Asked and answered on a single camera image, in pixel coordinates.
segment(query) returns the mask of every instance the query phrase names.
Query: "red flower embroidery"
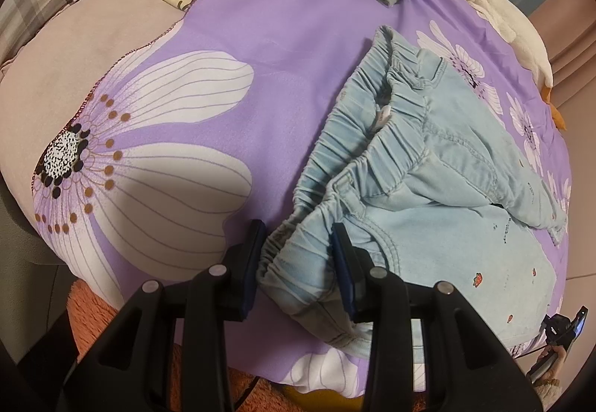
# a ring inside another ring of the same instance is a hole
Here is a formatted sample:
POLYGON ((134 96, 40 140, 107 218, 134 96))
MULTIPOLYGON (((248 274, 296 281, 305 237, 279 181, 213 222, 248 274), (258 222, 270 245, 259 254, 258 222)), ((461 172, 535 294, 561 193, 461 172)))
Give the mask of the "red flower embroidery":
POLYGON ((478 287, 481 285, 482 282, 482 274, 480 272, 476 272, 476 277, 474 278, 473 286, 478 287))

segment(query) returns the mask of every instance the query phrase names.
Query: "flower center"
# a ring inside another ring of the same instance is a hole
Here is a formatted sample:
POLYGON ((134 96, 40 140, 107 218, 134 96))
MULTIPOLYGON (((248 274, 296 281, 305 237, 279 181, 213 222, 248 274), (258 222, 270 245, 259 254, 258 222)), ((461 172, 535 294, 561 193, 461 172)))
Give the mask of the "flower center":
POLYGON ((70 131, 56 138, 44 157, 45 172, 52 178, 58 178, 70 170, 79 157, 78 144, 76 135, 70 131))
POLYGON ((81 131, 79 123, 69 126, 67 131, 58 135, 46 150, 35 168, 35 175, 44 186, 52 186, 52 197, 59 198, 62 193, 60 185, 70 178, 73 172, 80 172, 85 163, 81 160, 83 150, 89 144, 87 137, 90 130, 81 131))
POLYGON ((464 66, 461 67, 461 70, 463 71, 461 72, 461 74, 466 79, 468 84, 472 86, 473 89, 476 89, 476 87, 478 86, 478 81, 476 81, 476 78, 464 66))
POLYGON ((523 125, 523 132, 526 139, 530 142, 530 146, 532 150, 536 150, 536 142, 534 141, 534 132, 532 130, 531 124, 524 124, 523 125))

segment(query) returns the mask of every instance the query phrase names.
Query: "light blue jeans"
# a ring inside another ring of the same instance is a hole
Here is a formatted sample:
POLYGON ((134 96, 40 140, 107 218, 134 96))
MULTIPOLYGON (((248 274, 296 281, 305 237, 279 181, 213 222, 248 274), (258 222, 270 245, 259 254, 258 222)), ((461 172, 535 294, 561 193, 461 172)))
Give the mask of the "light blue jeans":
MULTIPOLYGON (((565 220, 461 76, 381 27, 309 157, 293 214, 263 247, 259 284, 315 336, 368 356, 371 326, 344 312, 329 249, 332 224, 343 222, 355 245, 405 281, 454 283, 513 346, 537 333, 555 283, 528 227, 558 243, 565 220)), ((421 345, 415 335, 416 362, 421 345)))

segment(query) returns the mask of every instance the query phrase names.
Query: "metal screw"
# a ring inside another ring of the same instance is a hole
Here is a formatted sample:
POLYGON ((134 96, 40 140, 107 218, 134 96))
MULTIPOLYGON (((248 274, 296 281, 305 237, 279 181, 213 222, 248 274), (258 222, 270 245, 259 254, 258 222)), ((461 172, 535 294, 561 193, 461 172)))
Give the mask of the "metal screw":
POLYGON ((376 279, 383 279, 387 277, 387 271, 384 268, 375 266, 370 270, 370 275, 376 279))
POLYGON ((154 281, 154 280, 145 281, 143 283, 143 286, 142 286, 143 292, 145 292, 147 294, 154 293, 158 289, 159 289, 159 283, 157 281, 154 281))
POLYGON ((209 268, 209 274, 212 276, 223 276, 228 272, 228 268, 223 264, 215 264, 209 268))
POLYGON ((450 295, 453 291, 455 291, 453 284, 448 283, 447 281, 440 281, 439 284, 437 284, 437 289, 444 295, 450 295))

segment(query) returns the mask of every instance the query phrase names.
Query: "gray sofa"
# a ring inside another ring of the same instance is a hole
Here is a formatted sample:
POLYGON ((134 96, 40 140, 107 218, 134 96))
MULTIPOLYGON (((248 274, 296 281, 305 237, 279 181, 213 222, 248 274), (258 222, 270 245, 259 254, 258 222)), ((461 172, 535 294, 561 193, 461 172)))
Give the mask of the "gray sofa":
POLYGON ((14 361, 66 307, 75 277, 31 227, 0 176, 0 339, 14 361))

